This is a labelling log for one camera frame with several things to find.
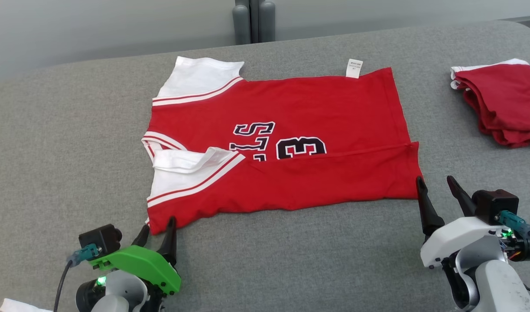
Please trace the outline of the white tape flag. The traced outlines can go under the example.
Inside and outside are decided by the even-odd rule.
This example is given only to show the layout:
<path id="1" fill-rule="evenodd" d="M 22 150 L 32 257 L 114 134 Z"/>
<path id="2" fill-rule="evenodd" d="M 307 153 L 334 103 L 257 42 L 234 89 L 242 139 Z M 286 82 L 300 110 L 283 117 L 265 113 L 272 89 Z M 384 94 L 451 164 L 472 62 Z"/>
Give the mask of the white tape flag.
<path id="1" fill-rule="evenodd" d="M 51 310 L 37 308 L 33 305 L 4 298 L 3 304 L 0 307 L 0 312 L 53 312 Z"/>

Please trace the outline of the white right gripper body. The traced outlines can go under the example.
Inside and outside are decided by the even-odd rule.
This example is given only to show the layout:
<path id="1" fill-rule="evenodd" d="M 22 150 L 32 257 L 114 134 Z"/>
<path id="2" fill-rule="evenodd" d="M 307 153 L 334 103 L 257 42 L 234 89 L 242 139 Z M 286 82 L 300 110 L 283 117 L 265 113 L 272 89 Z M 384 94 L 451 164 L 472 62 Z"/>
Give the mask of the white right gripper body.
<path id="1" fill-rule="evenodd" d="M 457 267 L 471 268 L 485 261 L 504 260 L 499 235 L 508 228 L 489 225 L 477 217 L 462 217 L 434 231 L 420 250 L 423 266 L 439 267 L 457 252 Z"/>

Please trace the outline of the red Bulls shorts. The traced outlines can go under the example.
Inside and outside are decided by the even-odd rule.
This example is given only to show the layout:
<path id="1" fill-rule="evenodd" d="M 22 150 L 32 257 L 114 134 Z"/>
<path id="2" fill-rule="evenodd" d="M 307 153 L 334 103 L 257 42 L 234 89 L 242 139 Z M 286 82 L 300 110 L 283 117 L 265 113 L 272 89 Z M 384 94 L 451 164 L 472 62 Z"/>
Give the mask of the red Bulls shorts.
<path id="1" fill-rule="evenodd" d="M 451 88 L 478 116 L 481 133 L 509 148 L 530 145 L 530 64 L 513 58 L 492 65 L 453 66 Z"/>

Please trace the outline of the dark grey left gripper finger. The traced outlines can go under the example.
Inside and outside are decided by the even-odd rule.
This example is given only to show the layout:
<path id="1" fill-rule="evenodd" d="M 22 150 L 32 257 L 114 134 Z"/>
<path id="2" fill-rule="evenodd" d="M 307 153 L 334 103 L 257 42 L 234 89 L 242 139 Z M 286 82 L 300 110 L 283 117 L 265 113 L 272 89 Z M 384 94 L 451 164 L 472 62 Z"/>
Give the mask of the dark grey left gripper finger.
<path id="1" fill-rule="evenodd" d="M 138 235 L 132 241 L 131 245 L 145 247 L 149 237 L 150 237 L 150 226 L 148 224 L 144 224 L 140 232 L 138 233 Z"/>
<path id="2" fill-rule="evenodd" d="M 176 265 L 176 218 L 170 217 L 164 237 L 157 253 L 162 255 L 170 265 Z"/>

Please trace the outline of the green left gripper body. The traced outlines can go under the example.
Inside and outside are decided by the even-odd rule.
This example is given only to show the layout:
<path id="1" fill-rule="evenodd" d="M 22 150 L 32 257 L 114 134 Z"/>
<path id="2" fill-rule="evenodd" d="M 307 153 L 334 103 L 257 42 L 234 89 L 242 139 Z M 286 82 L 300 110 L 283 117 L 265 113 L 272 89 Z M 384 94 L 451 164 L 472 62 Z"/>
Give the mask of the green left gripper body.
<path id="1" fill-rule="evenodd" d="M 164 312 L 164 300 L 180 291 L 182 279 L 162 255 L 130 246 L 91 260 L 105 276 L 104 294 L 90 312 Z"/>

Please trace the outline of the grey partition post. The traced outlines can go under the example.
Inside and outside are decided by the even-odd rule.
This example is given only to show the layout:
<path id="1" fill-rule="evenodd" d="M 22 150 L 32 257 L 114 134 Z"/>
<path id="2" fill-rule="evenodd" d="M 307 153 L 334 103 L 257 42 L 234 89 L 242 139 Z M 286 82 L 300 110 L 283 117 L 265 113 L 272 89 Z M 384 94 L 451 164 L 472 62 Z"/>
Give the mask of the grey partition post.
<path id="1" fill-rule="evenodd" d="M 234 0 L 232 10 L 236 45 L 276 41 L 276 4 L 273 0 Z"/>

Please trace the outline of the red jersey with white sleeves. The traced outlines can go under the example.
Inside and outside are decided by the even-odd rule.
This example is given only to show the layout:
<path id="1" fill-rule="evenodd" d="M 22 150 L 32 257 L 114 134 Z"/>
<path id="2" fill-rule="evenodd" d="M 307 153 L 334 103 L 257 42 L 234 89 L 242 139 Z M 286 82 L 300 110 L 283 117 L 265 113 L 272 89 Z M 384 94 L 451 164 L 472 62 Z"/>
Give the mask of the red jersey with white sleeves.
<path id="1" fill-rule="evenodd" d="M 142 144 L 154 168 L 153 235 L 220 213 L 417 199 L 411 140 L 390 68 L 359 78 L 247 81 L 243 62 L 177 57 Z"/>

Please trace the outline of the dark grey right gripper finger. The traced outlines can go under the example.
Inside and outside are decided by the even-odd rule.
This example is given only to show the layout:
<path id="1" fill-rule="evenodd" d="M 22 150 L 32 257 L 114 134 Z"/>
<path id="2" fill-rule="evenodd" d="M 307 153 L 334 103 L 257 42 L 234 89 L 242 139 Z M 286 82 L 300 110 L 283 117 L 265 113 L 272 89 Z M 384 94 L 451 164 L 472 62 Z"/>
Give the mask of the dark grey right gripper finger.
<path id="1" fill-rule="evenodd" d="M 425 180 L 421 176 L 417 176 L 416 178 L 416 191 L 423 234 L 426 239 L 429 239 L 437 229 L 445 226 L 445 222 L 436 213 L 429 198 L 429 190 L 425 184 Z"/>
<path id="2" fill-rule="evenodd" d="M 473 203 L 467 192 L 459 185 L 453 176 L 447 176 L 447 184 L 452 196 L 458 200 L 463 215 L 465 217 L 474 217 L 476 205 Z"/>

